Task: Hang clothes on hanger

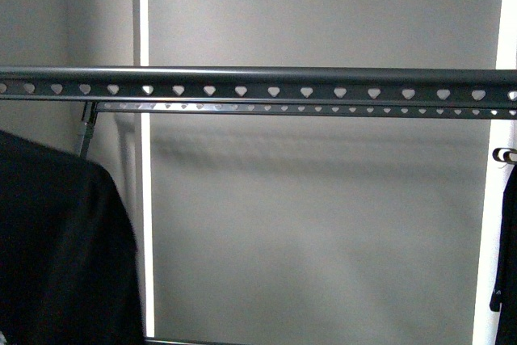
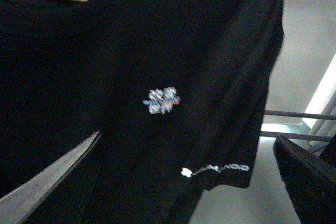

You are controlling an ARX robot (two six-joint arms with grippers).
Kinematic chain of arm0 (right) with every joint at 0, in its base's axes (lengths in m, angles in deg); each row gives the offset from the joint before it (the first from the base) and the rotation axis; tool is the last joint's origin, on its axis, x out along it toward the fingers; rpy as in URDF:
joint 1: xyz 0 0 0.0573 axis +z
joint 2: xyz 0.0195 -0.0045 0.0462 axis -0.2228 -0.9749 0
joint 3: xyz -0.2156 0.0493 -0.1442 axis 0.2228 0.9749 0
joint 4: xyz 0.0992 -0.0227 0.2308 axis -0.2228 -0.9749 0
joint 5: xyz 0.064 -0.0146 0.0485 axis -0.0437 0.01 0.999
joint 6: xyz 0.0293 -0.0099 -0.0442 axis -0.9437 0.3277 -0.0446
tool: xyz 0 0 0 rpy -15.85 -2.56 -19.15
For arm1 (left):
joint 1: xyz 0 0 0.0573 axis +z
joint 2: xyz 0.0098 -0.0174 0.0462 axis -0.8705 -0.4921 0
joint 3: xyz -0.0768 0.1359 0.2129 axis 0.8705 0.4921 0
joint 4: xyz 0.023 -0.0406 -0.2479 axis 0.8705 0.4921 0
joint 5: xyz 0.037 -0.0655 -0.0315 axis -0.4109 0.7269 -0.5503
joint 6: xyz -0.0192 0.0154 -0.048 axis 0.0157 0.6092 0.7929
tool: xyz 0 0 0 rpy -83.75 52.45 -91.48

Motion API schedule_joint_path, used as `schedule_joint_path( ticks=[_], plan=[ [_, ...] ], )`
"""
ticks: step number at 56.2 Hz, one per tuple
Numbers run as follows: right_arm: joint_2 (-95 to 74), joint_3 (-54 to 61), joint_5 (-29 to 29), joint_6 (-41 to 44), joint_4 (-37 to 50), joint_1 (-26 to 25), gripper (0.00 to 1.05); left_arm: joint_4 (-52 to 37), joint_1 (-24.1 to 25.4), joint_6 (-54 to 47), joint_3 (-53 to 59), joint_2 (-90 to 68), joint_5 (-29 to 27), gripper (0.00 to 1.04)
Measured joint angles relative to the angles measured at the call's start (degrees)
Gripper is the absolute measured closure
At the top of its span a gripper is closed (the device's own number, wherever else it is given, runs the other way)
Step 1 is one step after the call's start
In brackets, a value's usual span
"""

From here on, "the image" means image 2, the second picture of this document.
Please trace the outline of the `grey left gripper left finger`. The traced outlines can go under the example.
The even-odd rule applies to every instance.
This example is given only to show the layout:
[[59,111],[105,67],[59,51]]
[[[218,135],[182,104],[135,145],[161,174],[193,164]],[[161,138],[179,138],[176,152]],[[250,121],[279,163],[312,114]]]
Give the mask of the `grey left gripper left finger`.
[[24,223],[55,188],[84,160],[95,147],[100,132],[53,162],[28,182],[1,198],[1,223]]

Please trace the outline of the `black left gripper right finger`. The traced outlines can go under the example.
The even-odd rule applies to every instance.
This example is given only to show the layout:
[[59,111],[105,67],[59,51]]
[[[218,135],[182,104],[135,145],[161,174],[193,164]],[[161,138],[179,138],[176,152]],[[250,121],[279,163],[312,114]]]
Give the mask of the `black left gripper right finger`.
[[301,223],[335,223],[335,137],[317,156],[284,136],[273,152]]

